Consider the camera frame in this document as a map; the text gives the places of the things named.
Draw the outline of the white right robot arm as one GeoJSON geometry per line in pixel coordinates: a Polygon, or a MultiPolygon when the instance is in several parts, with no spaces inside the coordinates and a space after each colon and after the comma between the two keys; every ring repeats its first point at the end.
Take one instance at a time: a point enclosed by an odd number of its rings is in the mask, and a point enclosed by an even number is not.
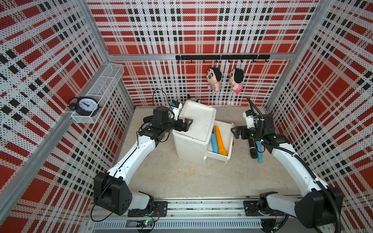
{"type": "Polygon", "coordinates": [[[258,201],[259,211],[264,214],[271,210],[281,211],[297,218],[308,229],[334,224],[336,233],[342,231],[343,193],[319,178],[284,135],[276,134],[274,130],[246,126],[231,128],[231,132],[236,139],[260,142],[283,165],[301,192],[298,198],[277,192],[262,193],[258,201]]]}

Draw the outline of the white three-drawer cabinet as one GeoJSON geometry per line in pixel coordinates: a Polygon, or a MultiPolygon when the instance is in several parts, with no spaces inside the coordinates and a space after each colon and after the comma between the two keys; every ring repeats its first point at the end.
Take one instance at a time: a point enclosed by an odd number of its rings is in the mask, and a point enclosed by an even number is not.
{"type": "Polygon", "coordinates": [[[193,122],[187,132],[173,131],[176,154],[179,159],[204,164],[210,144],[216,109],[201,103],[186,101],[179,118],[193,122]]]}

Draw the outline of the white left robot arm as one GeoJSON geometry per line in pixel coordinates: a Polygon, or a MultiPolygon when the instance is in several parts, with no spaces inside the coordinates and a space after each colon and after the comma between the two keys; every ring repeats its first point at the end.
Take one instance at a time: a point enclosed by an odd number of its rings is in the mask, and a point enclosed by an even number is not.
{"type": "Polygon", "coordinates": [[[193,120],[181,119],[179,109],[158,106],[151,116],[143,120],[136,132],[136,141],[126,155],[107,172],[94,178],[94,206],[111,213],[123,215],[128,210],[137,216],[150,216],[154,210],[154,197],[144,192],[133,193],[128,185],[144,159],[166,142],[171,131],[187,132],[193,120]]]}

